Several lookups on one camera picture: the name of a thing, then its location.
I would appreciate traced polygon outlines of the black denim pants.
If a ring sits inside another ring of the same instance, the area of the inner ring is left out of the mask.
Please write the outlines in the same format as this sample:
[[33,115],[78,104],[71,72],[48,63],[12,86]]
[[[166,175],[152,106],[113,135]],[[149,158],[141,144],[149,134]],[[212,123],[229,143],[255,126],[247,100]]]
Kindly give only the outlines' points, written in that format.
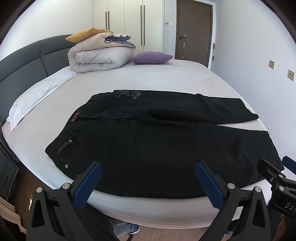
[[262,180],[257,171],[262,159],[284,169],[268,132],[234,127],[257,119],[238,98],[115,90],[79,107],[45,152],[71,179],[99,162],[100,192],[197,198],[204,196],[195,174],[198,162],[239,188]]

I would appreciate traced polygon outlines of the dark bedside cabinet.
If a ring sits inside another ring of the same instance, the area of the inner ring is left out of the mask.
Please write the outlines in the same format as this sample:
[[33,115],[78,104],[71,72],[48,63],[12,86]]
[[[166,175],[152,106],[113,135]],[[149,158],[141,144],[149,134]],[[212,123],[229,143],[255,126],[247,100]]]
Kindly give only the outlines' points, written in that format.
[[8,201],[14,188],[18,166],[2,150],[0,155],[0,195]]

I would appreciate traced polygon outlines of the white bed mattress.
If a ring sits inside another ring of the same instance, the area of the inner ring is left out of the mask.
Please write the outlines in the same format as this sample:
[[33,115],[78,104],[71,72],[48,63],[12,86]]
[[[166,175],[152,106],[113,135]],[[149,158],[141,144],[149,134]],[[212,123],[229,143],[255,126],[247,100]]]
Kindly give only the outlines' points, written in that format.
[[201,64],[128,64],[73,75],[31,108],[5,141],[51,188],[75,179],[94,161],[102,177],[89,203],[103,213],[158,228],[208,226],[217,214],[195,166],[206,162],[227,183],[270,186],[258,173],[266,159],[283,170],[258,115],[224,80]]

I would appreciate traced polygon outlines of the white pillow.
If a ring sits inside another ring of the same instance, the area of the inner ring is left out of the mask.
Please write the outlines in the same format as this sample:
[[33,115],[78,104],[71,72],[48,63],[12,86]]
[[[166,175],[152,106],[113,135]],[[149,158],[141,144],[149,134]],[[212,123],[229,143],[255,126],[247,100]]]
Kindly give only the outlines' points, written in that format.
[[72,71],[69,66],[64,67],[21,94],[13,103],[6,119],[10,123],[11,132],[32,109],[76,75],[78,73]]

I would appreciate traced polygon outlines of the dark grey padded headboard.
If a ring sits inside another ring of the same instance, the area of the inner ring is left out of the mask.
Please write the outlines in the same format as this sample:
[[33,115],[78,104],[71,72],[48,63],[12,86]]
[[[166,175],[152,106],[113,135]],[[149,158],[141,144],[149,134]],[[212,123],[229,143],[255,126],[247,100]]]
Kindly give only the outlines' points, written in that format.
[[15,100],[35,83],[69,65],[68,51],[74,43],[66,35],[29,44],[1,60],[1,123]]

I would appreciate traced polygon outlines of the folded grey beige duvet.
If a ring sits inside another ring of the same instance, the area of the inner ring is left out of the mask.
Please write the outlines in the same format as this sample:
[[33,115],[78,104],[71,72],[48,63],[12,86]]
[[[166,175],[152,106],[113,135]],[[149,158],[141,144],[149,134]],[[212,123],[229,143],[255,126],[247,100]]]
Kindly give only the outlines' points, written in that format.
[[107,43],[105,38],[113,33],[100,33],[77,43],[68,52],[70,69],[77,73],[118,69],[134,56],[132,47]]

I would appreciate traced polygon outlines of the brown wooden door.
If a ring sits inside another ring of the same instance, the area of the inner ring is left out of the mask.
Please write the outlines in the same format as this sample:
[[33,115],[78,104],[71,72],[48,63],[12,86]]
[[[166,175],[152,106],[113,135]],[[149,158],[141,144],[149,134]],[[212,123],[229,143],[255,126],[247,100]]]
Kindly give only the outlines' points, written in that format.
[[177,1],[175,58],[209,66],[213,6],[200,1]]

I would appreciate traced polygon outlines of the purple cushion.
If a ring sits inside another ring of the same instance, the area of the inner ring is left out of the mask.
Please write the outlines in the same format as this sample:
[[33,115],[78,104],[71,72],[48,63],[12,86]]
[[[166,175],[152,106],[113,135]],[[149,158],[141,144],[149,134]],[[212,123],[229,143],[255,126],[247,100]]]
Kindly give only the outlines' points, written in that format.
[[173,56],[162,52],[143,52],[130,58],[135,64],[163,64],[170,61]]

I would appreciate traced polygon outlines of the mustard yellow cushion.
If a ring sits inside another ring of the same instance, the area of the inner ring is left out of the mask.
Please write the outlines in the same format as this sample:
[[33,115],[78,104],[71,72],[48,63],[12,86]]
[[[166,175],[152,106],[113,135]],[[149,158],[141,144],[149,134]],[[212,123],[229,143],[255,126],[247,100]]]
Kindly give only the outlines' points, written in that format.
[[92,37],[100,33],[113,33],[113,32],[105,29],[91,27],[91,28],[81,30],[73,35],[70,35],[67,38],[65,38],[65,40],[71,43],[79,43],[88,39],[89,37]]

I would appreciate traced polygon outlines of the folded blue grey cloth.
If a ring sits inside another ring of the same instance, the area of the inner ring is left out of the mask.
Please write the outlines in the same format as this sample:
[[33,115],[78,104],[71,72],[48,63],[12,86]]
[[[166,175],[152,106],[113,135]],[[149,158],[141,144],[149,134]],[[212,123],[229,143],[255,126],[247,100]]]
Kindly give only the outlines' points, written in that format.
[[133,49],[136,49],[137,47],[130,42],[131,36],[129,35],[111,35],[105,38],[105,42],[107,43],[119,43],[119,44],[124,44],[124,45],[128,45],[129,47],[132,47]]

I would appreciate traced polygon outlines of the white wardrobe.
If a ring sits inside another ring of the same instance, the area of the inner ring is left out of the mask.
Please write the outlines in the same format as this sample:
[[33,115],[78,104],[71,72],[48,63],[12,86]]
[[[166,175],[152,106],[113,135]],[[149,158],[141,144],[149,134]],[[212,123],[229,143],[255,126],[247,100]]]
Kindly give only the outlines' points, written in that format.
[[163,8],[160,0],[93,1],[93,26],[129,35],[135,54],[162,52]]

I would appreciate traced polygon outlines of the beige wall socket near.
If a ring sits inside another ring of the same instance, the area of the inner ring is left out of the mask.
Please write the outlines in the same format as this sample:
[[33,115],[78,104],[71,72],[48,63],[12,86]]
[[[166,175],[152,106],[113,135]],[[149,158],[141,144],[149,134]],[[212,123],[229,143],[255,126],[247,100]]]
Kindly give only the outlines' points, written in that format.
[[287,76],[292,81],[295,79],[295,73],[292,70],[290,70],[290,69],[288,70]]

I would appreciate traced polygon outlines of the beige wall socket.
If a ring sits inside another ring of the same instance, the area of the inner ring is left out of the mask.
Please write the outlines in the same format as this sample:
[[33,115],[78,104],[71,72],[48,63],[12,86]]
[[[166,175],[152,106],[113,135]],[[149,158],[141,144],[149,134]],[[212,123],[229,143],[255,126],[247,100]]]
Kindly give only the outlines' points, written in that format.
[[272,68],[272,69],[274,69],[274,67],[275,67],[275,62],[272,61],[272,60],[270,60],[270,61],[269,61],[269,67]]
[[292,81],[295,79],[295,73],[292,70],[290,70],[290,69],[288,70],[287,76]]

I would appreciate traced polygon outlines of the beige wall socket far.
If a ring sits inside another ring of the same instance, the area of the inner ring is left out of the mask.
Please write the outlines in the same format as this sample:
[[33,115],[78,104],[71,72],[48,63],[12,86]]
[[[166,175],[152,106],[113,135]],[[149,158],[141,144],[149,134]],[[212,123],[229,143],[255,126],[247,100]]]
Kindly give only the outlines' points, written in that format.
[[269,67],[272,68],[272,69],[274,69],[274,67],[275,67],[275,62],[272,61],[272,60],[270,60],[270,61],[269,61]]

